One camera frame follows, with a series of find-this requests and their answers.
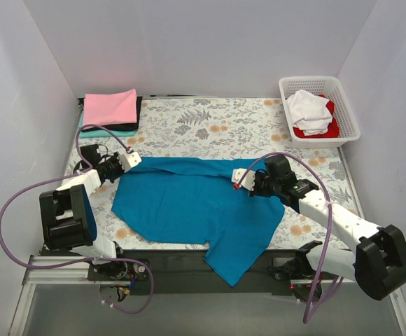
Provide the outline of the white plastic basket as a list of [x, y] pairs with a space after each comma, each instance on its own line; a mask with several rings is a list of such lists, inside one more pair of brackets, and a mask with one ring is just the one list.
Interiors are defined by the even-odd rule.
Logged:
[[361, 132], [340, 80], [293, 76], [279, 80], [283, 109], [296, 148], [336, 148]]

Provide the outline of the blue t shirt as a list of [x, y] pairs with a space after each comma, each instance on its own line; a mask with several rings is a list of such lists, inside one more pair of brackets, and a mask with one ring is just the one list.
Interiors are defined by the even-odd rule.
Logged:
[[235, 190], [251, 159], [145, 157], [122, 175], [112, 212], [150, 242], [208, 244], [206, 263], [229, 286], [269, 246], [284, 217], [277, 198]]

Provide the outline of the folded teal t shirt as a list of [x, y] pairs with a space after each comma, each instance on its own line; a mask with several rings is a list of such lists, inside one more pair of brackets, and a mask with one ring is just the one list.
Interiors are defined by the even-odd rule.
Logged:
[[[133, 137], [139, 128], [139, 124], [134, 123], [134, 124], [129, 124], [129, 126], [132, 128], [132, 130], [129, 130], [129, 131], [111, 130], [111, 132], [114, 133], [117, 137]], [[111, 135], [102, 129], [82, 131], [79, 135], [80, 139], [92, 139], [92, 138], [99, 138], [99, 137], [111, 137]]]

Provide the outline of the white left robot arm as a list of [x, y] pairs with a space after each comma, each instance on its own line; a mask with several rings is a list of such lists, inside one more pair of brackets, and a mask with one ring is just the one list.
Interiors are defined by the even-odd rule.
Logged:
[[80, 150], [84, 158], [73, 168], [76, 175], [39, 196], [44, 243], [50, 251], [71, 251], [96, 265], [104, 263], [105, 273], [119, 280], [127, 274], [127, 261], [118, 256], [114, 241], [98, 233], [90, 196], [128, 170], [125, 155], [101, 154], [98, 145]]

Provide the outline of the floral patterned table cloth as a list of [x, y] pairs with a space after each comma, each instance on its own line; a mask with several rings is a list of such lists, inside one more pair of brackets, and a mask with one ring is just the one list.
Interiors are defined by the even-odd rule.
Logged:
[[[310, 166], [328, 187], [330, 198], [363, 217], [349, 169], [338, 148], [299, 149], [291, 143], [280, 99], [151, 98], [143, 99], [139, 129], [122, 140], [140, 156], [202, 159], [259, 158], [290, 153]], [[118, 181], [105, 183], [90, 201], [99, 233], [124, 249], [207, 249], [199, 244], [146, 241], [112, 213]], [[326, 229], [287, 209], [268, 249], [296, 249], [324, 240]]]

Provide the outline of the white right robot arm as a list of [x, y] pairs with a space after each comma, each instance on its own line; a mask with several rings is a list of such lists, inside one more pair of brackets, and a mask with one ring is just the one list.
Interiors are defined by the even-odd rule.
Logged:
[[328, 199], [320, 183], [298, 179], [283, 154], [269, 154], [261, 171], [237, 169], [232, 181], [250, 196], [278, 197], [295, 212], [322, 225], [346, 249], [312, 241], [294, 259], [276, 267], [278, 273], [311, 278], [318, 272], [352, 280], [374, 300], [382, 300], [406, 284], [406, 241], [394, 225], [383, 227], [351, 213]]

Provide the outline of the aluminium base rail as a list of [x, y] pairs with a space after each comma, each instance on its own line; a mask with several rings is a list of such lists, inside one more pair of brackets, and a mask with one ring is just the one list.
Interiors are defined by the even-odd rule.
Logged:
[[280, 280], [273, 266], [291, 251], [269, 251], [235, 286], [203, 260], [202, 251], [133, 251], [150, 262], [154, 282], [133, 286], [122, 310], [116, 283], [87, 264], [25, 275], [11, 335], [406, 335], [400, 291], [381, 301], [351, 281], [308, 323], [299, 299], [303, 281]]

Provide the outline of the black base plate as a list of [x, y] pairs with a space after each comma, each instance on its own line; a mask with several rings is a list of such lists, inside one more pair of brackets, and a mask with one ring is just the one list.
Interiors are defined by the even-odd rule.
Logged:
[[[319, 257], [315, 257], [315, 266], [309, 266], [309, 252], [317, 252], [316, 248], [323, 250], [322, 246], [315, 246], [315, 242], [308, 243], [298, 250], [266, 250], [253, 265], [241, 276], [234, 286], [227, 284], [221, 276], [204, 261], [207, 251], [203, 250], [124, 250], [123, 258], [134, 257], [146, 264], [153, 273], [154, 293], [157, 294], [205, 294], [205, 293], [271, 293], [273, 295], [290, 295], [291, 282], [306, 279], [311, 285], [319, 263]], [[340, 270], [331, 270], [331, 262], [334, 257], [328, 257], [328, 252], [336, 252], [335, 256], [345, 252], [346, 257], [352, 255], [352, 261], [346, 261], [346, 266], [352, 266], [352, 280], [374, 300], [382, 300], [388, 291], [383, 281], [386, 271], [378, 274], [378, 269], [384, 266], [383, 261], [377, 262], [377, 266], [371, 266], [372, 261], [377, 261], [377, 250], [363, 250], [360, 246], [357, 255], [350, 251], [336, 249], [327, 250], [323, 263], [322, 273], [324, 279], [330, 279], [331, 274], [340, 275]], [[116, 266], [88, 264], [87, 280], [109, 282], [110, 284], [129, 281], [130, 271], [137, 277], [134, 285], [135, 295], [147, 295], [150, 285], [147, 271], [138, 271], [138, 266], [133, 262], [128, 263], [125, 278], [116, 279]]]

